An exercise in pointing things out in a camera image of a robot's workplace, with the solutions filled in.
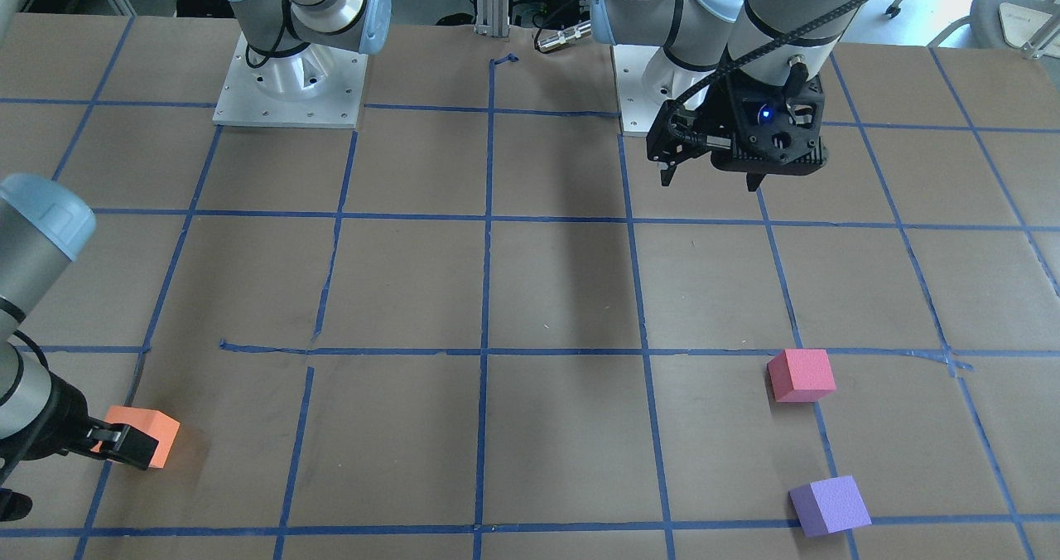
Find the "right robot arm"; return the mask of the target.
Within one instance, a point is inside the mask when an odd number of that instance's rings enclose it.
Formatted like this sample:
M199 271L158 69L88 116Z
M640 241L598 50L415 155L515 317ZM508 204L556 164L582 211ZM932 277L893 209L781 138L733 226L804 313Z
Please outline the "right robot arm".
M227 0L242 34L213 119L262 128L352 128L367 60L393 0ZM90 417L84 395L53 374L20 331L94 234L89 205L60 183L16 172L2 182L2 468L69 453L161 468L178 424L152 410Z

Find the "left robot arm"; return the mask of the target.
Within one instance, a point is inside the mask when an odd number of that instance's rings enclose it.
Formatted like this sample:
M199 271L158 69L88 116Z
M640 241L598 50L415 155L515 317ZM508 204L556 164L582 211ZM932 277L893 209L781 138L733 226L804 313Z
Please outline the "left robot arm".
M870 0L590 0L593 36L652 46L675 72L646 137L670 186L682 163L806 177L828 164L822 66Z

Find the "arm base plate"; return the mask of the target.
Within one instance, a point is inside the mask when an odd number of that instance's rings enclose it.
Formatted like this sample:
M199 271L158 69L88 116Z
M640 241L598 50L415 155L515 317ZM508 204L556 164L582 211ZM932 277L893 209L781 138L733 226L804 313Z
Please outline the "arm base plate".
M219 126L243 128L355 129L369 56L311 43L261 68L255 51L238 36L212 115Z
M661 46L616 43L612 47L622 134L646 137L667 99L679 97L701 78L682 68Z

